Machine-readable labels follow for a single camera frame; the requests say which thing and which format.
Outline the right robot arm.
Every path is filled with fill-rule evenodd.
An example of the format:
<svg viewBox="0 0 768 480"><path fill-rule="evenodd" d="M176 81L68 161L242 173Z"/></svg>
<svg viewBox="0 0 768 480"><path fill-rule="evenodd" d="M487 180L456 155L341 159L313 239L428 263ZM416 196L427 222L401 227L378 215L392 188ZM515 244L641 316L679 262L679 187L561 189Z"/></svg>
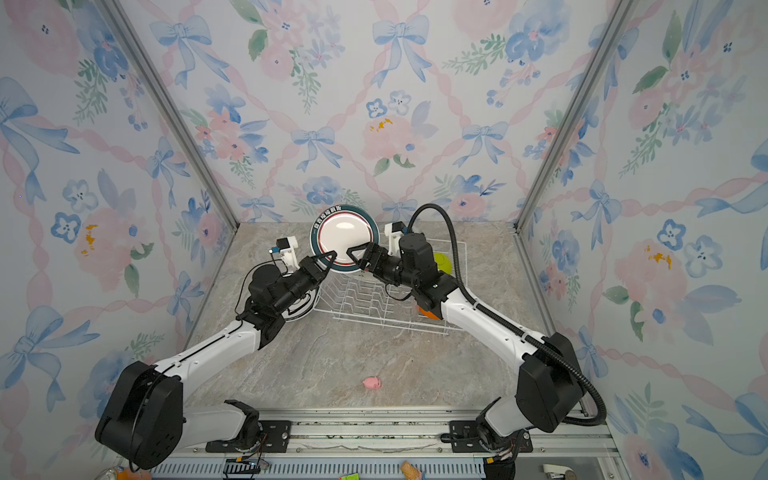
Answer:
<svg viewBox="0 0 768 480"><path fill-rule="evenodd" d="M374 242L350 247L347 254L384 285L408 288L422 310L471 334L515 371L513 394L491 402L476 418L484 448L509 448L530 429L553 432L586 393L567 339L523 327L480 303L457 274L439 269L423 234L401 237L398 255Z"/></svg>

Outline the red green rimmed plate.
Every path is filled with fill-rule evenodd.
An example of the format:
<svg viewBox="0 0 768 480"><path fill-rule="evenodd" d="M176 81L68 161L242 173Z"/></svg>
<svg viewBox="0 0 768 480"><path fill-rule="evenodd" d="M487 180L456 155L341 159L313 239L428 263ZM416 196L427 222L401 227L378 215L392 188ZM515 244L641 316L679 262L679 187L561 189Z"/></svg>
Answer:
<svg viewBox="0 0 768 480"><path fill-rule="evenodd" d="M378 243L379 228L365 210L360 207L338 204L324 210L314 221L310 230L312 255L331 250L337 252L332 270L341 274L352 274L360 270L346 255L349 247L366 242Z"/></svg>

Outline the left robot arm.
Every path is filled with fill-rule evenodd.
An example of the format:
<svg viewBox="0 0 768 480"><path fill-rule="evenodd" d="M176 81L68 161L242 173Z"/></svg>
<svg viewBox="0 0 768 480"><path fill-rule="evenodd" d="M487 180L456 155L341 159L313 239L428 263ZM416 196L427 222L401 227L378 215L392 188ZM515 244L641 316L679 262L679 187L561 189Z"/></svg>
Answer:
<svg viewBox="0 0 768 480"><path fill-rule="evenodd" d="M291 273L273 263L256 267L242 311L223 330L173 357L154 364L136 361L122 370L95 440L143 470L202 443L257 449L264 433L256 408L237 400L195 408L185 402L230 364L271 343L286 323L285 312L320 287L335 258L333 251L307 256Z"/></svg>

